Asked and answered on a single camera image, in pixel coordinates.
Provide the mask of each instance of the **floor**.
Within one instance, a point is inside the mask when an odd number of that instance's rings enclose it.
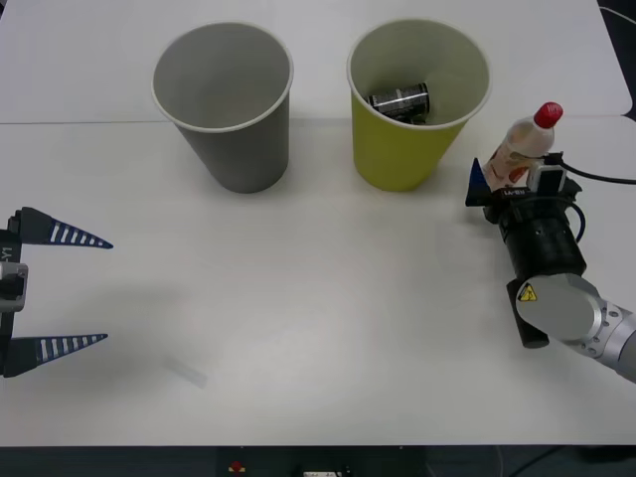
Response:
[[[0,0],[0,16],[3,3]],[[636,19],[634,0],[599,0],[599,5]],[[632,97],[636,97],[636,23],[608,10],[602,10],[602,15]],[[627,116],[636,120],[636,106]],[[636,475],[634,447],[539,445],[502,446],[500,450],[503,472],[494,446],[0,448],[0,476],[230,476],[229,466],[234,461],[244,466],[245,477],[294,477],[302,476],[303,471],[343,471],[347,466],[353,471],[350,477]]]

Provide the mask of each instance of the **table surface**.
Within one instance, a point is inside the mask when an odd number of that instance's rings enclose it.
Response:
[[[150,95],[159,55],[184,31],[228,19],[288,46],[293,117],[349,117],[349,49],[371,27],[413,16],[450,22],[482,45],[494,80],[486,107],[507,120],[547,100],[575,115],[631,107],[595,0],[9,0],[0,122],[163,120]]]
[[[482,111],[391,194],[356,173],[347,120],[296,119],[287,173],[248,196],[168,123],[0,126],[0,217],[36,207],[115,244],[23,251],[16,336],[110,336],[3,380],[0,445],[636,444],[634,385],[521,346],[499,232],[463,207],[505,126]],[[566,117],[559,148],[636,176],[626,118]],[[636,191],[581,184],[586,277],[636,309]]]

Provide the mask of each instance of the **red bottle cap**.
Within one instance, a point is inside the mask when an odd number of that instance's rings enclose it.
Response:
[[[563,108],[555,102],[547,102],[535,114],[535,124],[543,129],[555,127],[560,117],[563,116]]]

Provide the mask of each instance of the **cable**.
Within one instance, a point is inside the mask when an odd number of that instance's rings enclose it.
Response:
[[[504,454],[499,445],[495,446],[497,452],[497,460],[499,461],[499,477],[504,477]]]
[[[495,451],[497,452],[497,461],[499,462],[499,477],[504,477],[504,454],[501,451],[501,447],[499,445],[495,445]],[[430,466],[428,462],[424,463],[424,467],[426,467],[426,471],[430,477],[437,477],[435,471]]]
[[[636,186],[635,179],[622,179],[620,177],[598,176],[596,174],[590,174],[589,172],[579,171],[578,169],[573,168],[569,164],[565,164],[562,159],[558,161],[558,164],[566,171],[569,171],[572,174],[576,174],[577,176],[584,177],[585,179],[591,179],[592,181],[609,182],[610,184],[623,184],[627,186]]]
[[[575,204],[573,201],[569,201],[563,197],[548,197],[548,196],[534,196],[529,197],[528,199],[522,199],[517,203],[512,203],[511,207],[519,207],[520,204],[526,204],[529,202],[561,202],[566,204],[568,207],[572,207],[576,213],[578,214],[578,219],[580,220],[580,226],[578,227],[578,234],[576,234],[576,243],[579,243],[585,234],[585,228],[587,221],[585,220],[585,214],[583,213],[583,209]]]
[[[563,161],[562,152],[551,152],[543,156],[541,159],[544,160],[544,163],[546,165],[560,166],[561,168],[571,172],[572,174],[576,174],[577,176],[584,177],[585,179],[591,179],[592,181],[609,182],[611,184],[624,184],[628,186],[636,185],[635,179],[623,179],[621,177],[599,176],[598,174],[591,174],[589,172],[580,171],[576,169],[575,167],[570,166],[569,164],[565,164],[565,161]]]
[[[430,475],[430,477],[437,477],[437,474],[435,474],[435,471],[433,470],[433,468],[430,466],[428,462],[426,462],[424,465],[426,466],[426,470],[428,471],[428,474]]]
[[[525,470],[527,470],[528,468],[532,467],[533,465],[535,465],[537,462],[544,460],[546,457],[549,457],[551,455],[553,455],[555,452],[559,452],[561,449],[563,449],[565,446],[564,445],[557,445],[555,447],[553,447],[550,450],[547,450],[546,452],[539,454],[537,457],[535,457],[534,459],[530,460],[529,462],[525,463],[524,465],[522,465],[520,468],[518,468],[515,472],[513,472],[512,474],[510,474],[508,477],[517,477],[518,475],[520,475],[522,472],[524,472]]]
[[[628,16],[623,15],[622,13],[618,13],[616,10],[612,10],[611,8],[607,8],[607,7],[598,7],[598,8],[600,8],[601,10],[605,10],[606,12],[613,13],[617,17],[620,17],[623,20],[627,20],[629,23],[633,23],[634,25],[636,25],[636,20],[633,20],[629,18]]]

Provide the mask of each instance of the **warning sticker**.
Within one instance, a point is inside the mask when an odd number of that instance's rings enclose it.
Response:
[[[521,290],[519,298],[517,299],[519,301],[537,301],[537,293],[535,293],[533,285],[526,283],[526,286],[524,286],[524,289]]]

